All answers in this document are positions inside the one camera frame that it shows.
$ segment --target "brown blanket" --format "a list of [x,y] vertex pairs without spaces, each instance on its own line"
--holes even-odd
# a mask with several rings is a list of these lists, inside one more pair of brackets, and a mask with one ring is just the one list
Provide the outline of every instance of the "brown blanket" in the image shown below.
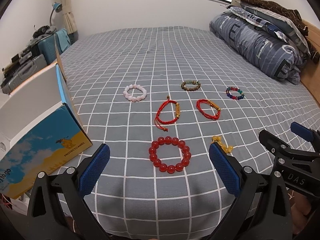
[[[263,0],[241,0],[241,1],[252,4],[254,6],[258,6],[260,8],[264,8],[266,10],[270,10],[272,12],[275,12],[277,14],[280,14],[282,16],[289,18],[290,20],[292,20],[293,24],[298,28],[298,30],[301,32],[303,36],[305,37],[308,36],[308,26],[302,22],[302,19],[298,10],[287,9],[273,1],[263,1]],[[320,59],[320,54],[316,49],[316,47],[313,46],[312,43],[307,38],[306,40],[307,40],[308,47],[311,54],[310,58],[315,64],[317,64]]]
[[298,30],[303,36],[308,36],[308,26],[306,26],[301,19],[300,13],[298,10],[287,9],[280,4],[273,1],[263,1],[263,0],[241,0],[243,2],[270,10],[282,16],[285,16],[292,20],[293,24],[296,25]]

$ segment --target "printed camel logo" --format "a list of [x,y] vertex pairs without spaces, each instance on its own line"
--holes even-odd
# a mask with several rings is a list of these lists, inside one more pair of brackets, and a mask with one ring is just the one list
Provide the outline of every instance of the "printed camel logo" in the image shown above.
[[67,149],[71,149],[72,147],[76,146],[72,143],[72,140],[66,138],[59,139],[56,141],[56,143],[61,143],[61,145]]

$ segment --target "wooden headboard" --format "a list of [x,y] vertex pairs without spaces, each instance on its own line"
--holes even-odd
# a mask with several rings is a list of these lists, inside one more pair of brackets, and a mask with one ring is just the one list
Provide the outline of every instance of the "wooden headboard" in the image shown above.
[[[311,23],[303,20],[309,28],[308,39],[320,51],[320,30]],[[308,59],[307,65],[301,72],[301,82],[313,95],[320,106],[320,63],[314,64]]]

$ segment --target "gold bar charm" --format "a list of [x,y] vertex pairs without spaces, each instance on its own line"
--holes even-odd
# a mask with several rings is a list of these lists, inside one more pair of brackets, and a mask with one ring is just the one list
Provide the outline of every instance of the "gold bar charm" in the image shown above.
[[216,109],[217,111],[221,111],[220,107],[217,106],[215,103],[211,102],[210,100],[208,100],[208,102],[209,102],[209,105],[210,105],[211,107],[213,107],[213,108]]
[[180,105],[179,103],[176,103],[176,118],[180,118]]

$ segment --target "blue gripper pad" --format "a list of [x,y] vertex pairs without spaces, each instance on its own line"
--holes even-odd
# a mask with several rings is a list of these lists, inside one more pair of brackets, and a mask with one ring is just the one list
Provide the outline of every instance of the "blue gripper pad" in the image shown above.
[[290,125],[290,129],[294,134],[298,135],[307,142],[313,142],[314,138],[312,132],[303,125],[297,122],[292,122]]
[[240,178],[227,160],[226,155],[214,143],[210,145],[209,158],[213,166],[217,170],[229,194],[238,197],[241,191]]
[[82,198],[91,194],[94,185],[96,185],[109,159],[110,148],[108,145],[104,145],[94,159],[90,162],[79,179],[78,192]]

